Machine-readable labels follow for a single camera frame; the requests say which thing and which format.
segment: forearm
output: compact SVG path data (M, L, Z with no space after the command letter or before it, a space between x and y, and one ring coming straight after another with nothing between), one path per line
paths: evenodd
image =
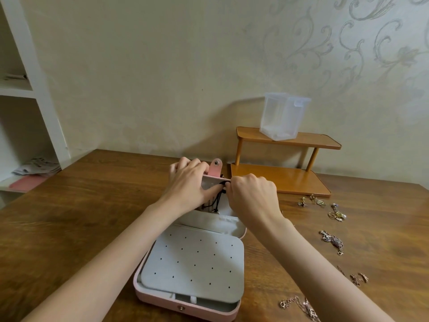
M296 282L321 321L393 321L308 243L289 220L269 224L257 237Z
M152 243L173 221L167 202L149 206L25 321L101 321Z

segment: hand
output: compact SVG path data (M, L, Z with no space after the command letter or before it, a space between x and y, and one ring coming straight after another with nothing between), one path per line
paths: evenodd
M170 166L169 183L160 201L167 201L177 218L211 200L223 189L222 184L208 190L201 187L202 175L208 169L206 162L199 159L190 161L186 157Z
M253 174L234 176L225 184L229 206L253 232L284 221L275 184Z

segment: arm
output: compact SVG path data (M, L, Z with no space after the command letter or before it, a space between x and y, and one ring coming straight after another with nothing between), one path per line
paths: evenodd
M101 321L159 234L222 190L223 185L201 188L208 168L205 162L184 157L171 165L162 197L24 321Z
M283 217L276 187L253 174L226 184L229 205L296 282L321 321L393 322Z

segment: newspaper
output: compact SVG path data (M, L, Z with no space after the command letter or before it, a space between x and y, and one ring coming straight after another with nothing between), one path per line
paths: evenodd
M15 169L12 174L20 176L37 174L49 177L55 175L60 170L61 166L55 155L39 155L33 157L28 162Z

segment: pink strap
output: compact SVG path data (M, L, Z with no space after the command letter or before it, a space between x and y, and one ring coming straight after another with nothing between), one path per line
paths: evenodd
M219 158L215 158L210 164L207 175L220 177L222 171L222 161Z

